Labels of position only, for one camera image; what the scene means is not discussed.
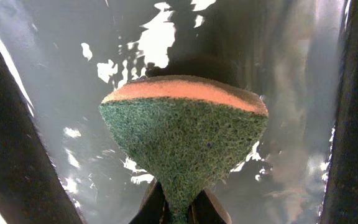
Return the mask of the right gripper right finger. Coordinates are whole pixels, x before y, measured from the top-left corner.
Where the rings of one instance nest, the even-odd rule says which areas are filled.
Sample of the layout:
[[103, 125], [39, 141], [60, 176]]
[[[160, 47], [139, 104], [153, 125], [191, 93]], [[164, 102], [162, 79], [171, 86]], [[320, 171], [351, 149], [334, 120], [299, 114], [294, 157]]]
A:
[[191, 224], [231, 224], [228, 212], [208, 189], [202, 190], [190, 205]]

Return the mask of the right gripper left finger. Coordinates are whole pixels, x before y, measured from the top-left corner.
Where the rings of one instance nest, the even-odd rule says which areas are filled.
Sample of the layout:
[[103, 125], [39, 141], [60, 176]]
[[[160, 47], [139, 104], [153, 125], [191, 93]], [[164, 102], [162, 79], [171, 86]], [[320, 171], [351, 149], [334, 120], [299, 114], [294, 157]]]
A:
[[166, 223], [168, 223], [168, 204], [160, 182], [153, 179], [145, 191], [139, 211], [129, 224]]

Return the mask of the green orange sponge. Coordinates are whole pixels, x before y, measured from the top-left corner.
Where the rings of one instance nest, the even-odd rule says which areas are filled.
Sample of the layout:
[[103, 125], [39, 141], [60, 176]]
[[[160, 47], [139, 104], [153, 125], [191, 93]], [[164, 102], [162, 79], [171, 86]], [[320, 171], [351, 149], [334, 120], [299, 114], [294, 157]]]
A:
[[188, 75], [138, 79], [99, 106], [113, 139], [161, 185], [170, 223], [186, 223], [195, 198], [225, 179], [262, 137], [259, 96]]

